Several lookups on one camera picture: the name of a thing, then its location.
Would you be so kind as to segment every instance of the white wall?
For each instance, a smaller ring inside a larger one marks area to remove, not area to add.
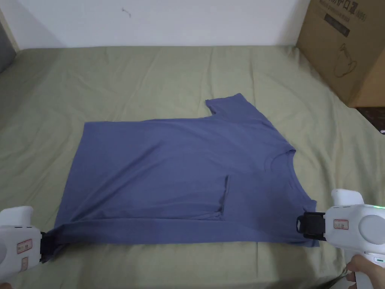
[[[277,45],[295,44],[309,1],[0,0],[0,9],[20,49]]]

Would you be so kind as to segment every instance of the mattress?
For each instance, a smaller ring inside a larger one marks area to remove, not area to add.
[[[384,136],[297,48],[96,47],[24,50],[0,75],[0,208],[30,205],[33,225],[48,231],[85,122],[199,118],[210,115],[205,99],[239,92],[297,149],[295,172],[318,211],[332,206],[333,188],[385,205]],[[325,242],[78,244],[11,281],[18,289],[309,288],[344,266]]]

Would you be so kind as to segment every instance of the human hand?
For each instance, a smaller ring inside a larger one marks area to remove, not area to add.
[[[348,281],[356,282],[354,272],[362,272],[369,277],[373,289],[385,289],[385,269],[370,262],[365,257],[361,255],[353,256],[352,260],[346,265],[346,268],[352,271],[352,273],[346,276]],[[349,289],[357,289],[357,285],[352,285]]]
[[[12,286],[9,283],[3,283],[0,284],[0,289],[12,289]]]

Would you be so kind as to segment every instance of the handheld controller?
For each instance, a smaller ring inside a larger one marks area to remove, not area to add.
[[[331,194],[334,206],[326,213],[299,216],[297,231],[343,249],[347,263],[354,255],[362,255],[385,268],[385,207],[364,204],[356,191],[335,189]],[[355,275],[357,289],[373,289],[368,276]]]

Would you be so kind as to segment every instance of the cardboard box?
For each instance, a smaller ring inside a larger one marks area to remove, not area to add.
[[[385,0],[311,0],[297,46],[350,107],[385,107]]]

